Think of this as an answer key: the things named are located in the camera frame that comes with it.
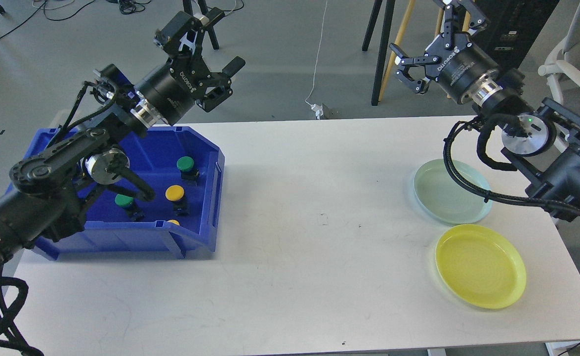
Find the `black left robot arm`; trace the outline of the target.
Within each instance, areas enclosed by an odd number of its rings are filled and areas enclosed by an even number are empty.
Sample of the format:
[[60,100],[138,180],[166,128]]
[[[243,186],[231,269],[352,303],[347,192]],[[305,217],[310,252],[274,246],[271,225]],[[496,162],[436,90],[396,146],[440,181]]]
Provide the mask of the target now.
[[155,32],[154,43],[168,56],[137,84],[115,65],[84,82],[66,121],[43,151],[17,162],[8,175],[12,189],[0,197],[0,348],[41,356],[26,342],[15,318],[28,284],[3,276],[15,253],[39,237],[59,241],[84,230],[87,211],[104,191],[152,201],[154,189],[130,168],[120,147],[126,136],[144,137],[159,122],[175,125],[197,105],[209,112],[231,97],[233,76],[245,65],[236,56],[220,72],[202,57],[206,33],[227,15],[213,7],[183,11]]

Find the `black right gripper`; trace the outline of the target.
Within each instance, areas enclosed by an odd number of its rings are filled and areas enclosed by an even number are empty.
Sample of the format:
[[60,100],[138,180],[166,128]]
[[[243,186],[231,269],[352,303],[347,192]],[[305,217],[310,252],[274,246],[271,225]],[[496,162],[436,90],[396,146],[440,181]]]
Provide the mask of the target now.
[[[471,36],[485,30],[489,18],[472,0],[435,0],[443,11],[442,32],[425,48],[423,56],[409,57],[396,44],[389,49],[396,55],[396,78],[415,94],[425,94],[431,80],[457,104],[471,101],[471,86],[482,77],[497,79],[498,64],[483,52]],[[414,79],[412,68],[424,68],[426,76]]]

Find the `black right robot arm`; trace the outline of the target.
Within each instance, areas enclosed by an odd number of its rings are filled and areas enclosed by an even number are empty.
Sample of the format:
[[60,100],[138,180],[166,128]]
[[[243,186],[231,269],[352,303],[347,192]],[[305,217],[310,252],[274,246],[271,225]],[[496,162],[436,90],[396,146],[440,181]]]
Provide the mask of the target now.
[[[396,77],[415,94],[438,83],[458,104],[472,103],[474,119],[458,122],[444,140],[442,159],[452,180],[484,201],[539,207],[552,217],[580,217],[580,116],[551,98],[532,108],[522,97],[523,75],[500,75],[499,65],[473,42],[488,18],[471,0],[439,0],[442,31],[420,56],[396,44]],[[451,149],[458,133],[476,130],[479,160],[497,171],[521,172],[526,196],[482,188],[457,171]]]

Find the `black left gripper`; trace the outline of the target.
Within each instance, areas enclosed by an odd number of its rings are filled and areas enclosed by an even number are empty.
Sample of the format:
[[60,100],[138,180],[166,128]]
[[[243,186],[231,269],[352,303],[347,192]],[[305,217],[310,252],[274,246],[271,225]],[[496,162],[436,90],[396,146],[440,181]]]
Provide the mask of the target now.
[[[207,16],[214,26],[225,14],[214,7]],[[211,72],[202,58],[207,32],[201,20],[180,11],[155,31],[154,44],[169,59],[135,85],[135,117],[144,126],[159,122],[174,126],[193,106],[211,112],[233,95],[233,77],[246,61],[236,56],[220,72]]]

